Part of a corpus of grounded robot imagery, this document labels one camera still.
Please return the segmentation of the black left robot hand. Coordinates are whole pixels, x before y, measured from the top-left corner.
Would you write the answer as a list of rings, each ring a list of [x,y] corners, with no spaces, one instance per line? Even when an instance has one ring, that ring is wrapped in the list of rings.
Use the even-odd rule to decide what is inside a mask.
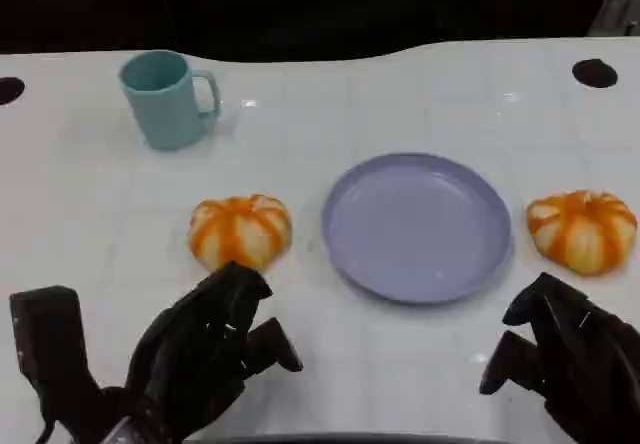
[[[126,389],[142,399],[161,440],[180,443],[217,420],[247,379],[273,365],[303,363],[279,321],[253,320],[272,290],[262,275],[230,262],[162,311],[129,363]]]

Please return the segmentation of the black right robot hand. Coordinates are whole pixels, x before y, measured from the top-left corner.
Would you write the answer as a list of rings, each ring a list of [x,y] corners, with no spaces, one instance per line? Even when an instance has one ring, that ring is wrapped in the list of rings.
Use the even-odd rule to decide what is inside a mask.
[[[588,296],[541,273],[511,302],[503,322],[528,324],[535,339],[506,331],[479,391],[507,381],[544,399],[553,420],[578,443],[639,440],[639,333]]]

